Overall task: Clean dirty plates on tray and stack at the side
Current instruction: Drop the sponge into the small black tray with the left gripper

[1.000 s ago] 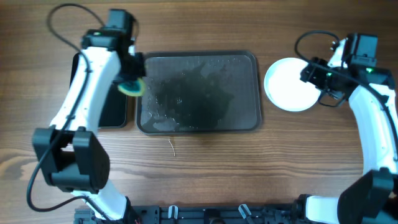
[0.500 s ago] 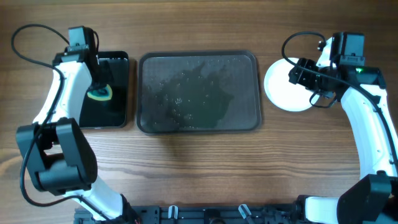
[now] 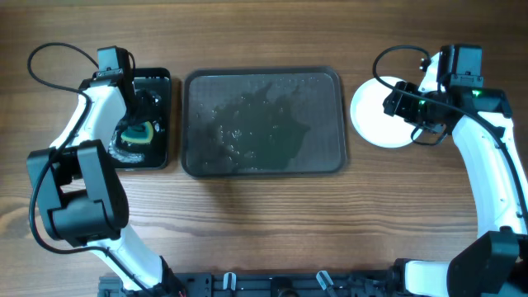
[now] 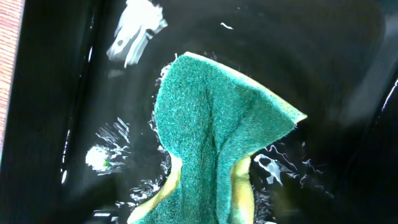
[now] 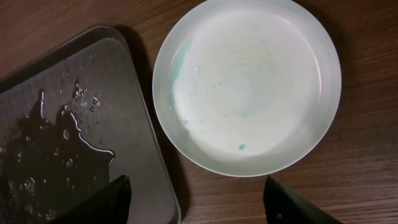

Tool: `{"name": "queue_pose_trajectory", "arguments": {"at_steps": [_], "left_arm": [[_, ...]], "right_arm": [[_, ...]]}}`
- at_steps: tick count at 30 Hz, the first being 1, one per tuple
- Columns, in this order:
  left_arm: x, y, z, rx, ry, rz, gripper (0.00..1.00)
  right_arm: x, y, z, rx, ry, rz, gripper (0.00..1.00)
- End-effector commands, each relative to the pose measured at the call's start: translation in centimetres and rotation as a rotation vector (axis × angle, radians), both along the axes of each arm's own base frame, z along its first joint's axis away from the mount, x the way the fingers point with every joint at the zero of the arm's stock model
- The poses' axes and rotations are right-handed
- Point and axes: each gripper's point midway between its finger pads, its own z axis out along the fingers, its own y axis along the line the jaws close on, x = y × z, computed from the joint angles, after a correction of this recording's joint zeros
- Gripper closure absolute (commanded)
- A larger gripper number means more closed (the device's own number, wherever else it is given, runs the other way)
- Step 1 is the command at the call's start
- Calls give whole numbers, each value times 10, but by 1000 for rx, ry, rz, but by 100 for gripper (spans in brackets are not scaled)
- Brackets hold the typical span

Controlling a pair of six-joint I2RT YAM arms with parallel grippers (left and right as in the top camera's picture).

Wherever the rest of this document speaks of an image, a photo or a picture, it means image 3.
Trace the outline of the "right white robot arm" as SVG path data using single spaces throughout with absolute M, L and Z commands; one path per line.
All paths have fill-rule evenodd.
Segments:
M 442 127 L 460 151 L 478 216 L 478 237 L 449 262 L 399 260 L 387 290 L 420 296 L 527 294 L 527 180 L 516 153 L 512 111 L 503 91 L 479 82 L 439 82 L 422 92 L 381 83 L 384 113 L 417 130 Z

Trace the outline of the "green yellow sponge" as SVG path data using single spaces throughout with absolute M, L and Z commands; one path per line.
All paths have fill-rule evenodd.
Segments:
M 128 126 L 122 133 L 121 139 L 129 144 L 149 144 L 154 135 L 154 129 L 149 121 L 138 125 Z

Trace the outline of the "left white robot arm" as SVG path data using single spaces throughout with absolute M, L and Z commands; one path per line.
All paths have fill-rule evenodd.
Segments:
M 148 103 L 150 94 L 122 78 L 87 79 L 77 94 L 78 107 L 63 133 L 26 160 L 34 240 L 60 255 L 95 254 L 121 278 L 127 295 L 182 295 L 164 259 L 130 226 L 128 199 L 108 153 L 128 102 Z

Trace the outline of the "white plate top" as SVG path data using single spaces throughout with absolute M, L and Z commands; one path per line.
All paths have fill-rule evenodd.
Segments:
M 383 103 L 391 89 L 372 78 L 361 84 L 351 99 L 351 123 L 369 143 L 386 149 L 409 145 L 414 126 L 398 116 L 386 115 Z

